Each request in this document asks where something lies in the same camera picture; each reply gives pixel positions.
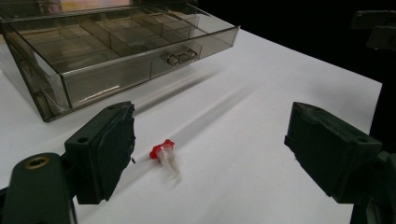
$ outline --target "white table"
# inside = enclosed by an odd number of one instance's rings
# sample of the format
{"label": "white table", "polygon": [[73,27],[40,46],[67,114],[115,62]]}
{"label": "white table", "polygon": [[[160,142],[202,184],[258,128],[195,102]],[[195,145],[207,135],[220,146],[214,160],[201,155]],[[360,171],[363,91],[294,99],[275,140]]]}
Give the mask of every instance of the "white table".
{"label": "white table", "polygon": [[[284,145],[292,102],[319,106],[365,133],[381,83],[241,30],[231,49],[50,123],[0,74],[0,188],[13,166],[64,142],[108,105],[136,108],[136,145],[108,202],[78,223],[349,223],[352,204],[317,186]],[[173,140],[181,176],[152,147]]]}

